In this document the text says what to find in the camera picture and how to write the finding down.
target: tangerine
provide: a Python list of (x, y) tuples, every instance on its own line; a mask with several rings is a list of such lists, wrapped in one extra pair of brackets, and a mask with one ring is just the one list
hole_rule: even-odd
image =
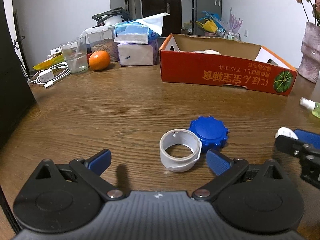
[(111, 59), (108, 52), (99, 50), (92, 53), (89, 58), (89, 65), (93, 70), (102, 70), (109, 66), (110, 60)]

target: black monitor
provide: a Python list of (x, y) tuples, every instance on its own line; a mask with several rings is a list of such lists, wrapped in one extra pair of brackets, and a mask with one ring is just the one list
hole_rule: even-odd
[(35, 98), (23, 75), (19, 58), (13, 47), (0, 0), (0, 149)]

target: white logo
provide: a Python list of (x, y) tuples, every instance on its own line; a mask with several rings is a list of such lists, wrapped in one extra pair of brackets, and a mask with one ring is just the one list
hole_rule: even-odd
[(157, 195), (154, 195), (154, 197), (156, 197), (157, 199), (162, 198), (163, 195), (161, 193), (158, 193)]

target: white power adapter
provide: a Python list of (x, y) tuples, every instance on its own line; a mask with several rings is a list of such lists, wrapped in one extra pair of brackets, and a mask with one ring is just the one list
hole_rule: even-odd
[(53, 71), (51, 69), (42, 71), (39, 74), (39, 79), (41, 83), (47, 83), (48, 81), (54, 79)]

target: green pumpkin image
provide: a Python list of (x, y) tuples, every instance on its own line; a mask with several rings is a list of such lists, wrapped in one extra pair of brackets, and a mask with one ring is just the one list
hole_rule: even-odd
[(283, 71), (279, 75), (276, 76), (274, 81), (274, 90), (277, 93), (286, 92), (292, 85), (293, 75), (290, 71)]

